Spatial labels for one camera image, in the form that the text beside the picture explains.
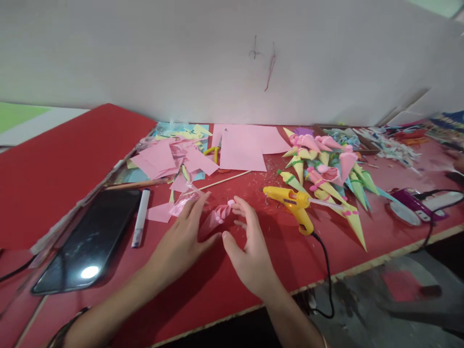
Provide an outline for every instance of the white wall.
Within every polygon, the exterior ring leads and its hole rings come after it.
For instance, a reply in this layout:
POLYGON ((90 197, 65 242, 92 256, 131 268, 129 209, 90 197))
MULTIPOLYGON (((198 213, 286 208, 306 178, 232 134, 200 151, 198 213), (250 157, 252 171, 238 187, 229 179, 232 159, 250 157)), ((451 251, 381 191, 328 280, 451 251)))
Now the white wall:
POLYGON ((372 125, 420 87, 464 108, 462 31, 403 0, 2 0, 0 100, 372 125))

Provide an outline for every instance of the yellow glue gun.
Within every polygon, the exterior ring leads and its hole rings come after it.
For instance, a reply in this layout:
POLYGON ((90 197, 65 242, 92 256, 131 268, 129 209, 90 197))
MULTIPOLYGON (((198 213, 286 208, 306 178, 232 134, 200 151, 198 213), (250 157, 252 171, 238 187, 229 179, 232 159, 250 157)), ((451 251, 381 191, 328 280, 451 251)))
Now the yellow glue gun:
POLYGON ((262 191, 269 198, 281 202, 295 215, 300 224, 299 229, 301 234, 310 235, 314 231, 313 223, 305 211, 310 204, 308 199, 311 198, 307 192, 300 191, 295 193, 290 188, 278 188, 274 186, 266 186, 262 191))

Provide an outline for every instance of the left hand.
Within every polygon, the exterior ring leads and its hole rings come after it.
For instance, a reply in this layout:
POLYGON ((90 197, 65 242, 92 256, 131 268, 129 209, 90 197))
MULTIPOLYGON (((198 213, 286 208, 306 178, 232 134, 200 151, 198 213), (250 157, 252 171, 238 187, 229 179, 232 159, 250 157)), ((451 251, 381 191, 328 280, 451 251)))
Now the left hand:
POLYGON ((145 274, 167 287, 185 273, 197 259, 213 244, 221 239, 221 234, 211 236, 203 243, 198 243, 198 227, 203 206, 210 192, 199 200, 188 201, 177 221, 165 233, 150 260, 145 265, 145 274))

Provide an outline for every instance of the wooden tray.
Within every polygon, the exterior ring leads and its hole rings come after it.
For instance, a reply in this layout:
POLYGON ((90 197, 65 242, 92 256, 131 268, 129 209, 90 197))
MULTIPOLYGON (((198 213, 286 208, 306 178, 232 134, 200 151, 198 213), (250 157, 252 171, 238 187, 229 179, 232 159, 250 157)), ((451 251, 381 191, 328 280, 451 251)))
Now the wooden tray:
MULTIPOLYGON (((327 135, 326 132, 324 132, 324 129, 332 129, 332 128, 338 128, 341 130, 345 130, 347 128, 355 128, 355 127, 350 127, 350 126, 339 126, 339 125, 324 125, 324 124, 315 124, 313 125, 313 130, 316 135, 324 136, 327 135)), ((359 141, 361 142, 361 147, 360 149, 353 149, 355 152, 359 152, 361 155, 376 155, 380 152, 379 148, 372 144, 369 140, 364 138, 362 135, 356 133, 356 135, 359 138, 359 141)))

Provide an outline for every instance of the pencil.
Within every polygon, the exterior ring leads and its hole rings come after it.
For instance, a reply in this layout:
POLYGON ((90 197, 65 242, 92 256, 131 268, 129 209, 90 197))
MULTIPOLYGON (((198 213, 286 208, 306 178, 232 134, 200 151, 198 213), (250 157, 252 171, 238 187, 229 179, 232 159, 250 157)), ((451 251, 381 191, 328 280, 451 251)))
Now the pencil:
POLYGON ((141 181, 138 183, 129 183, 129 184, 121 184, 121 185, 114 185, 114 186, 108 186, 105 188, 105 191, 108 190, 114 190, 114 189, 139 189, 147 186, 153 186, 153 185, 159 185, 159 184, 164 184, 165 182, 168 182, 169 180, 172 179, 172 176, 165 176, 164 178, 161 179, 155 179, 155 180, 147 180, 147 181, 141 181))

